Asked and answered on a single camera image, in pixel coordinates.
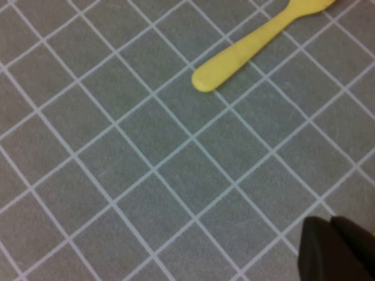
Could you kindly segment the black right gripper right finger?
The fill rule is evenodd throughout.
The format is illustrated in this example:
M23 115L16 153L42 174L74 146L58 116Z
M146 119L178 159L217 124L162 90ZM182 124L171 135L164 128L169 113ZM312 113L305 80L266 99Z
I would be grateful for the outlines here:
M374 280L374 235L345 217L332 217L330 223Z

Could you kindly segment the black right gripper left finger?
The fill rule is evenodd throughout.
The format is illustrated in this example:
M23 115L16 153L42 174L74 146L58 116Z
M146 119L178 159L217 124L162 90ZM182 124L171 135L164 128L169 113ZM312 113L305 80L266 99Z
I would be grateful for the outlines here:
M298 254L301 280L366 280L356 260L330 220L310 216L302 224Z

